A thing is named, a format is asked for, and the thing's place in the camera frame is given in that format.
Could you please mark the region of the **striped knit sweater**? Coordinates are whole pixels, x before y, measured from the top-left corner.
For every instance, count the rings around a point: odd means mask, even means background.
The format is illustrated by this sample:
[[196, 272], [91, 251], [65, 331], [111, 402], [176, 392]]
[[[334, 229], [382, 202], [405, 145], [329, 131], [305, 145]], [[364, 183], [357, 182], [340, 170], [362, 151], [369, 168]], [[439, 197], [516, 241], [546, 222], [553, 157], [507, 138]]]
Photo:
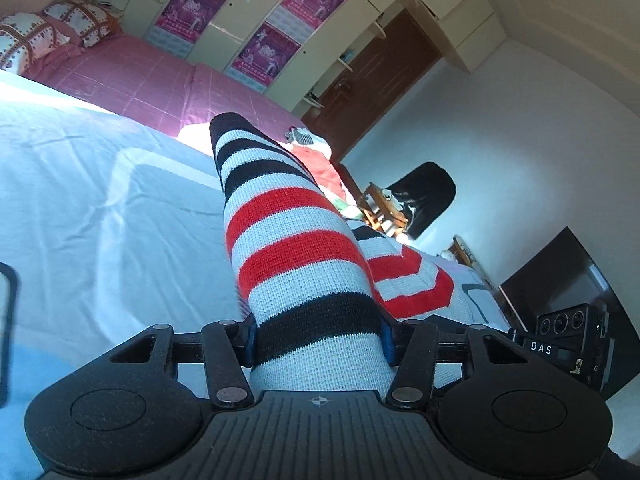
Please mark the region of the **striped knit sweater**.
[[382, 317], [469, 318], [435, 260], [344, 219], [293, 154], [239, 114], [209, 125], [224, 236], [256, 323], [255, 391], [385, 392]]

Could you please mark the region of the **black flat screen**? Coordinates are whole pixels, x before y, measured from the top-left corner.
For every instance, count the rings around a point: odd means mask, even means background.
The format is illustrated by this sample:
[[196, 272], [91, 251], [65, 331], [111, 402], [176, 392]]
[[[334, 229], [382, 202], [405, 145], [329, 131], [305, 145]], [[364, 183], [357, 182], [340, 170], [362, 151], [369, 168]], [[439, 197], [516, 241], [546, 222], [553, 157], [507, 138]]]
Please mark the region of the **black flat screen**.
[[561, 232], [500, 286], [530, 327], [540, 314], [603, 301], [612, 309], [613, 396], [639, 373], [639, 336], [622, 303], [570, 229]]

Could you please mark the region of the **wooden chair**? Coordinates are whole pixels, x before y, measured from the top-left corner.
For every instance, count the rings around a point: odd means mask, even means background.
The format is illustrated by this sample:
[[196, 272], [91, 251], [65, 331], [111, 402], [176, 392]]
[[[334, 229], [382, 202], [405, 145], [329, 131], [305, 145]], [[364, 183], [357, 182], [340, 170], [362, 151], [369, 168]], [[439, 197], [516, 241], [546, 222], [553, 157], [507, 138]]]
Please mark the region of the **wooden chair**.
[[390, 237], [398, 237], [406, 232], [409, 220], [396, 205], [390, 193], [385, 193], [374, 183], [356, 197], [356, 203], [367, 224], [375, 231]]

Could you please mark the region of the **white blue patterned quilt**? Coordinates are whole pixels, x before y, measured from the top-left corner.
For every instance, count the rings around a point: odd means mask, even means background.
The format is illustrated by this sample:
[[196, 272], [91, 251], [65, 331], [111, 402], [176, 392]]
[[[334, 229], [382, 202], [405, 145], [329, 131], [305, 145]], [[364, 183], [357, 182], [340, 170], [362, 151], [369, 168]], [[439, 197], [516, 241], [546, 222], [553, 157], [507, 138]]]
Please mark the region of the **white blue patterned quilt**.
[[[27, 430], [51, 384], [148, 332], [144, 350], [240, 313], [212, 161], [163, 133], [20, 76], [1, 77], [1, 474], [50, 479]], [[426, 423], [373, 396], [270, 394], [216, 412], [186, 368], [169, 385], [201, 430], [121, 437], [159, 479], [473, 479]]]

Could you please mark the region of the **orange red garment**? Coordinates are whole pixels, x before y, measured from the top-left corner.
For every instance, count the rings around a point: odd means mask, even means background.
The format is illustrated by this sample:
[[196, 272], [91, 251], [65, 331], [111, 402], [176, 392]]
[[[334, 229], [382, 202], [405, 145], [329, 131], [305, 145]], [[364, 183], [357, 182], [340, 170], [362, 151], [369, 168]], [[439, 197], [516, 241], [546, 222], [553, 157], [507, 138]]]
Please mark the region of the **orange red garment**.
[[321, 152], [306, 148], [306, 146], [286, 144], [285, 148], [304, 164], [319, 185], [320, 190], [330, 200], [341, 200], [343, 203], [347, 203], [341, 177], [326, 156]]

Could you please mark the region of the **black white checked cloth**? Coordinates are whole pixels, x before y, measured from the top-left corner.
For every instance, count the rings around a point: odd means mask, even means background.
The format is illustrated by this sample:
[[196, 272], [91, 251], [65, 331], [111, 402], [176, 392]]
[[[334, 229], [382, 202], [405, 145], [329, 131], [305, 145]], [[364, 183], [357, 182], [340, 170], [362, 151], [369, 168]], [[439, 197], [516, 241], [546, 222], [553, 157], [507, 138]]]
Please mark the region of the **black white checked cloth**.
[[291, 127], [288, 129], [288, 132], [285, 133], [285, 139], [289, 144], [310, 148], [311, 150], [322, 153], [326, 158], [332, 156], [332, 148], [329, 146], [329, 143], [321, 136], [316, 136], [307, 128]]

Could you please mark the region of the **brown wooden door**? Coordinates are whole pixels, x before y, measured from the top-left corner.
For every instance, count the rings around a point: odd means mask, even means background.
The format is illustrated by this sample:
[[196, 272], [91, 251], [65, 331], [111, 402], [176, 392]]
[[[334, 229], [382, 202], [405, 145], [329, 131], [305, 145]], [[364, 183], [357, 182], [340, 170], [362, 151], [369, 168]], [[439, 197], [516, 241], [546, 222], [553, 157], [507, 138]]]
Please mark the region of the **brown wooden door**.
[[371, 40], [320, 96], [322, 107], [308, 110], [303, 123], [341, 159], [419, 79], [440, 60], [440, 52], [407, 10]]

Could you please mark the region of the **lower right purple poster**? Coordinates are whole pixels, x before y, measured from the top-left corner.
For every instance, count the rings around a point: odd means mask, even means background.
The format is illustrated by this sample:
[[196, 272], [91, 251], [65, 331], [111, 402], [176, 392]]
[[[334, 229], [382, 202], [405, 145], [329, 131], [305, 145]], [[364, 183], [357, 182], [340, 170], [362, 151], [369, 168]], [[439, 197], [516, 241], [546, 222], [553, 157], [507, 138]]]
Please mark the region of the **lower right purple poster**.
[[300, 44], [269, 24], [248, 40], [232, 61], [226, 74], [260, 93], [264, 93], [298, 51]]

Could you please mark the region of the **pink checked bed sheet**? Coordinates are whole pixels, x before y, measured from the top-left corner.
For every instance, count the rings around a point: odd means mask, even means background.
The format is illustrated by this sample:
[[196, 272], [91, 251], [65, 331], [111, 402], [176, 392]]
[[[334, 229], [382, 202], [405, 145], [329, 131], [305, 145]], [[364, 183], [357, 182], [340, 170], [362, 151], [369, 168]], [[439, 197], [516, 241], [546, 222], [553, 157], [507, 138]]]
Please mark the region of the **pink checked bed sheet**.
[[66, 44], [24, 76], [174, 138], [183, 128], [235, 112], [273, 139], [303, 123], [262, 94], [204, 65], [192, 65], [129, 35], [91, 48]]

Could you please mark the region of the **cream glossy wardrobe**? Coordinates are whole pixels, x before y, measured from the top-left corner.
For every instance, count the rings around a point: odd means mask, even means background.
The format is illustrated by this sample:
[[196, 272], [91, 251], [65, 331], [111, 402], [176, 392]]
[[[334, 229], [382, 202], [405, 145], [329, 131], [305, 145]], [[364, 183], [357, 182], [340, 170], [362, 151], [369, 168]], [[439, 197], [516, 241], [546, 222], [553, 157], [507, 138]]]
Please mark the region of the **cream glossy wardrobe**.
[[475, 70], [506, 38], [488, 0], [345, 0], [316, 30], [287, 18], [280, 7], [283, 0], [226, 0], [195, 44], [155, 25], [169, 0], [103, 1], [122, 11], [128, 34], [225, 75], [262, 24], [279, 29], [300, 47], [263, 94], [287, 110], [296, 107], [369, 25], [381, 18], [384, 28], [395, 4], [406, 8], [442, 55], [466, 72]]

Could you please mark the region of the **lower left purple poster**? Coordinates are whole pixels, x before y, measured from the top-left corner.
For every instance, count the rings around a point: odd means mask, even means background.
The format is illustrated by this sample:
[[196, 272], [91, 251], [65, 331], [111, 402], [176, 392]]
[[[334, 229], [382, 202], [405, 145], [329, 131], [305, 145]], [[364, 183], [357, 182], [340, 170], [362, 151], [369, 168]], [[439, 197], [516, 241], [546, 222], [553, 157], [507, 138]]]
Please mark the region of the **lower left purple poster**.
[[169, 0], [155, 25], [195, 44], [226, 0]]

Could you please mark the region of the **far patterned pillow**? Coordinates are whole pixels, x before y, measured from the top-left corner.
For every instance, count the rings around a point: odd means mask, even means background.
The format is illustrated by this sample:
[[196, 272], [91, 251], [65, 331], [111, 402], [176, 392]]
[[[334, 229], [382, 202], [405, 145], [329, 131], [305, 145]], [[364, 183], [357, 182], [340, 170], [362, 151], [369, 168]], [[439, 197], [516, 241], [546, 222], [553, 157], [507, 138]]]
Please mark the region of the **far patterned pillow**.
[[52, 3], [42, 14], [68, 26], [85, 48], [92, 48], [107, 36], [120, 32], [119, 22], [110, 12], [86, 0]]

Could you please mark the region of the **patterned pillow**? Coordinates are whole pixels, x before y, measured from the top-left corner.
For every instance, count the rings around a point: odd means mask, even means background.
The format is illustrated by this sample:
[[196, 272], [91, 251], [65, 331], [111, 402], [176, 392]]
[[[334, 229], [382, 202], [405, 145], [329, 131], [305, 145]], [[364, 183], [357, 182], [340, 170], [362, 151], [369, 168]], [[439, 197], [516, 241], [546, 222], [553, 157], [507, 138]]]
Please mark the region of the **patterned pillow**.
[[42, 14], [68, 26], [85, 48], [92, 48], [107, 36], [120, 32], [119, 22], [110, 12], [86, 0], [52, 3]]
[[21, 75], [33, 62], [70, 42], [37, 14], [18, 12], [2, 18], [1, 69]]

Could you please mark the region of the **near patterned pillow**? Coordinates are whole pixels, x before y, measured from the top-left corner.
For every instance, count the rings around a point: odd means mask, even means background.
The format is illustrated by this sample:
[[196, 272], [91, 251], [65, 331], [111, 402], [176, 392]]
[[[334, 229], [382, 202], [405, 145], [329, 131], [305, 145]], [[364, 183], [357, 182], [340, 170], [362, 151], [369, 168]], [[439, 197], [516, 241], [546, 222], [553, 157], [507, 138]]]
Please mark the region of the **near patterned pillow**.
[[18, 12], [2, 18], [1, 69], [21, 75], [33, 62], [70, 42], [37, 14]]

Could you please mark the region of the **corner wall shelves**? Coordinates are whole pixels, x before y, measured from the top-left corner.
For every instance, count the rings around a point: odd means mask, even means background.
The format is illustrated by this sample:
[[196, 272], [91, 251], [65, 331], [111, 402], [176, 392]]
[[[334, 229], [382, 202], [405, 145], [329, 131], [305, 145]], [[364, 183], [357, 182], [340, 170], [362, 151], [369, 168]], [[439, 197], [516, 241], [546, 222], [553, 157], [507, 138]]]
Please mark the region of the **corner wall shelves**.
[[320, 96], [328, 90], [342, 73], [352, 73], [354, 71], [355, 58], [367, 47], [373, 39], [385, 39], [386, 32], [380, 23], [381, 18], [375, 20], [362, 32], [356, 40], [347, 47], [331, 66], [322, 74], [318, 81], [303, 96], [300, 105], [303, 107], [302, 114], [310, 108], [321, 108]]

